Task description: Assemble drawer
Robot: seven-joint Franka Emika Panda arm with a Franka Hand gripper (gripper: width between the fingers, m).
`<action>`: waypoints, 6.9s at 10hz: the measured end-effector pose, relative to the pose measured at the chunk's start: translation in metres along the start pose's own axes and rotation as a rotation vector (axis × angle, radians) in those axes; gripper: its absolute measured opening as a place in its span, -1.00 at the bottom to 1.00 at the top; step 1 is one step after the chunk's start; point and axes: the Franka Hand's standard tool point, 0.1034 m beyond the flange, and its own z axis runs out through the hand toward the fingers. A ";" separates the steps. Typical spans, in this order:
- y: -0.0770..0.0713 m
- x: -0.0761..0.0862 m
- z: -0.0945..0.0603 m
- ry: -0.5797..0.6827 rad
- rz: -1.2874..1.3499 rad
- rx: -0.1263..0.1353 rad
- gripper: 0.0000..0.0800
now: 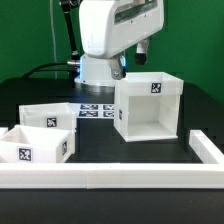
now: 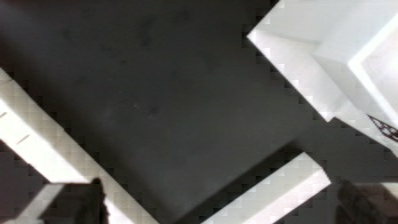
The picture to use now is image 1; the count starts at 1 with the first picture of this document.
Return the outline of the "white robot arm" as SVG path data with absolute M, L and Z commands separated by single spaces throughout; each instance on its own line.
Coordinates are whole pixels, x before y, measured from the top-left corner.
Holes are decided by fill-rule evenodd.
M 135 61 L 147 62 L 149 37 L 164 24 L 164 0 L 83 0 L 79 24 L 84 50 L 79 82 L 113 87 L 125 76 L 126 49 L 136 45 Z

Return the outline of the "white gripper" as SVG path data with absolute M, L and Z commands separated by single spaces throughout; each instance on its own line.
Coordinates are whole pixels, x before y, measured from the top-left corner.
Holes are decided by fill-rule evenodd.
M 93 58 L 108 59 L 160 31 L 163 0 L 83 0 L 79 7 L 82 47 Z M 109 60 L 114 80 L 125 77 L 123 57 Z

